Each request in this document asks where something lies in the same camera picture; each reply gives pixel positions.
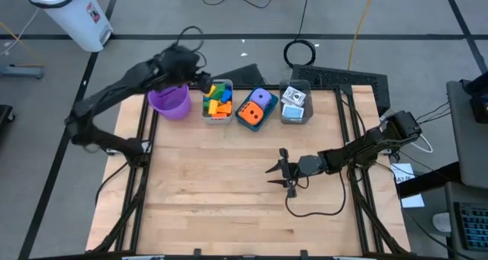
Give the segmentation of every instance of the wooden table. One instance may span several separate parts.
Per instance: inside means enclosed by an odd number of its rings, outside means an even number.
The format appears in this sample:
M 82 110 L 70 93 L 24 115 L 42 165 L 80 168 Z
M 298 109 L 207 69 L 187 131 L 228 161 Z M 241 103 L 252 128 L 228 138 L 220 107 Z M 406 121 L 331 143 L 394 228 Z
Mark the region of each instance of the wooden table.
M 355 103 L 367 128 L 378 125 L 378 114 L 369 86 L 353 87 Z M 240 104 L 249 91 L 235 91 Z M 313 118 L 305 125 L 284 125 L 277 107 L 257 132 L 233 120 L 226 126 L 209 126 L 201 119 L 201 92 L 191 91 L 193 108 L 183 121 L 160 118 L 149 173 L 139 254 L 191 255 L 360 255 L 355 211 L 348 180 L 344 210 L 334 217 L 292 217 L 284 207 L 286 190 L 267 180 L 280 172 L 265 174 L 280 158 L 278 149 L 290 153 L 290 162 L 302 155 L 343 146 L 336 98 L 331 91 L 313 91 Z M 115 133 L 136 135 L 143 97 L 123 102 Z M 348 129 L 352 124 L 348 117 Z M 384 156 L 378 159 L 390 165 Z M 109 157 L 108 177 L 124 163 Z M 120 216 L 128 169 L 104 188 L 95 210 L 87 249 L 93 249 Z M 380 220 L 409 250 L 400 202 L 393 176 L 380 166 L 370 169 L 371 184 Z M 342 202 L 339 174 L 310 178 L 307 190 L 290 199 L 296 213 L 334 212 Z M 365 217 L 370 250 L 374 251 L 371 225 Z M 132 221 L 124 248 L 128 248 Z

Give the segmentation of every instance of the paper sheet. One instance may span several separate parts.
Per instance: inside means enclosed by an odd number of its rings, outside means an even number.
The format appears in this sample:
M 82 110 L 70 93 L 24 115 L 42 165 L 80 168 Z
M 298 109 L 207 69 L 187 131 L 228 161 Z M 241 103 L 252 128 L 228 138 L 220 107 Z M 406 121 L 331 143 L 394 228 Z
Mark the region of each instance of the paper sheet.
M 413 174 L 413 169 L 410 164 L 391 164 L 391 168 L 393 169 L 393 173 L 395 174 L 397 184 L 403 181 L 407 181 L 411 178 L 415 178 L 415 175 L 411 175 Z M 404 208 L 425 206 L 424 200 L 422 199 L 422 195 L 420 194 L 402 199 L 402 205 Z

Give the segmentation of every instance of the purple bowl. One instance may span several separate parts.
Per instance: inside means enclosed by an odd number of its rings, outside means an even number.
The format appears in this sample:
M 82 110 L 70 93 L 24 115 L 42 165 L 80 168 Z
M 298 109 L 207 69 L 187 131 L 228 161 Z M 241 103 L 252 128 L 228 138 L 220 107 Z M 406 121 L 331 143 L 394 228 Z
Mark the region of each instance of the purple bowl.
M 187 85 L 150 91 L 147 98 L 151 106 L 166 119 L 181 120 L 190 113 L 190 89 Z

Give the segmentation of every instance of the black keyboard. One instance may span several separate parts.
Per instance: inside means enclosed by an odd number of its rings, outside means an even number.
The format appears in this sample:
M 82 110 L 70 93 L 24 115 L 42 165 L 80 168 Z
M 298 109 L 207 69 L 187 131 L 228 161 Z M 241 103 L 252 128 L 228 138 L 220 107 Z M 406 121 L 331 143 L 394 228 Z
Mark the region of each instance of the black keyboard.
M 383 115 L 390 108 L 390 93 L 386 75 L 328 69 L 317 66 L 294 65 L 292 79 L 304 79 L 311 85 L 336 88 L 338 85 L 370 85 L 378 113 Z
M 488 252 L 488 205 L 454 203 L 463 247 Z

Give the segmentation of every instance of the blue die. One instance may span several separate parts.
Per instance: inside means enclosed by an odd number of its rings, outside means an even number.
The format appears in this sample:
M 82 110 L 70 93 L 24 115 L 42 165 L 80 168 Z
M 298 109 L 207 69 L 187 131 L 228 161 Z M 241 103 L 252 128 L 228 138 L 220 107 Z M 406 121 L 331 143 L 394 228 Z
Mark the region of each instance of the blue die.
M 271 94 L 263 88 L 257 88 L 249 100 L 255 102 L 264 111 L 271 101 Z

